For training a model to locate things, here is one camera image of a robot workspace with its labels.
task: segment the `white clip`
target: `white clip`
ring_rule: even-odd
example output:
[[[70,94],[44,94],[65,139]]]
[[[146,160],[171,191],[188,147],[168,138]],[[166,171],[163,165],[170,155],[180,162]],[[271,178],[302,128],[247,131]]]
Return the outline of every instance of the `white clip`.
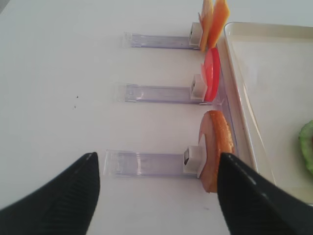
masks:
[[[205,135],[201,137],[198,146],[188,146],[182,161],[182,171],[184,173],[197,174],[197,177],[200,177],[206,163]]]
[[[195,74],[190,87],[190,99],[204,101],[207,84],[201,74]]]
[[[200,46],[203,30],[200,23],[192,22],[190,35],[189,35],[189,45]]]

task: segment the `cucumber peel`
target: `cucumber peel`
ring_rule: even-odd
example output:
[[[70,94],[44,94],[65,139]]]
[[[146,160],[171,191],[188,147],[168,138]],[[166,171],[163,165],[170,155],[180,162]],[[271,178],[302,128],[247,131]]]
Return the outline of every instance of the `cucumber peel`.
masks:
[[[302,127],[299,142],[305,165],[313,174],[313,120]]]

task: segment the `bread slice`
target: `bread slice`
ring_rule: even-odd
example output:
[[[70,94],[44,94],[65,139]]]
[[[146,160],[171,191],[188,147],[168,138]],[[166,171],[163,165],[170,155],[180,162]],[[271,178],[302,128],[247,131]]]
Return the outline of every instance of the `bread slice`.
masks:
[[[217,192],[217,176],[221,153],[234,153],[234,143],[229,124],[222,111],[211,110],[204,114],[199,141],[205,135],[206,163],[200,175],[206,192]]]

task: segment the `white tray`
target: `white tray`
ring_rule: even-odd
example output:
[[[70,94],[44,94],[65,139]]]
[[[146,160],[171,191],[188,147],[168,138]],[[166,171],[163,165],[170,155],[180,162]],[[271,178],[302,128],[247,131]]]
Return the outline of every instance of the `white tray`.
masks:
[[[224,30],[255,169],[313,203],[313,175],[298,144],[313,119],[313,28],[229,23]]]

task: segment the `food slice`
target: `food slice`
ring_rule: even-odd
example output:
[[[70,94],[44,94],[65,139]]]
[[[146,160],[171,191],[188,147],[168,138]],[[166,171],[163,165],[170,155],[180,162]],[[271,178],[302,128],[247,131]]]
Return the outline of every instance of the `food slice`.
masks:
[[[299,141],[305,165],[313,174],[313,120],[302,127]]]
[[[203,0],[201,15],[199,21],[202,27],[202,37],[200,41],[200,50],[202,52],[206,49],[206,43],[209,36],[209,31],[213,22],[213,3],[212,0]]]
[[[209,49],[215,47],[229,15],[230,11],[226,0],[216,0],[213,10],[213,23],[207,39]]]
[[[206,70],[206,78],[211,77],[212,87],[206,91],[205,101],[212,102],[217,94],[220,81],[220,66],[220,57],[217,48],[209,49],[205,56],[204,68]]]
[[[200,175],[206,192],[217,192],[217,176],[221,153],[234,153],[230,127],[222,111],[211,110],[204,114],[199,132],[199,141],[205,135],[206,163]]]

